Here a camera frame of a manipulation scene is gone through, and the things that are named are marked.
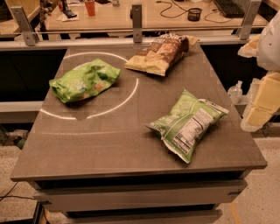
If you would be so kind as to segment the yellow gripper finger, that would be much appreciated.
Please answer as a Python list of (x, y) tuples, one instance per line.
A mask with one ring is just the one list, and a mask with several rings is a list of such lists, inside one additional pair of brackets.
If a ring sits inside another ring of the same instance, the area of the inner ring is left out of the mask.
[(241, 128), (247, 132), (255, 132), (280, 109), (280, 73), (267, 72), (260, 80), (253, 79), (248, 99)]
[(237, 54), (244, 58), (256, 57), (258, 55), (257, 49), (258, 49), (259, 38), (260, 38), (259, 35), (253, 37), (247, 44), (245, 44), (239, 49)]

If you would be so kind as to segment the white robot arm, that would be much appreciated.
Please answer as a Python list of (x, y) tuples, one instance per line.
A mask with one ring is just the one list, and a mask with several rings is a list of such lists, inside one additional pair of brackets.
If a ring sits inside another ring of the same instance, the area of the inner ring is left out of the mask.
[(257, 65), (267, 71), (258, 82), (252, 82), (252, 98), (241, 120), (243, 130), (255, 132), (280, 109), (280, 11), (261, 34), (240, 48), (238, 54), (245, 58), (256, 57)]

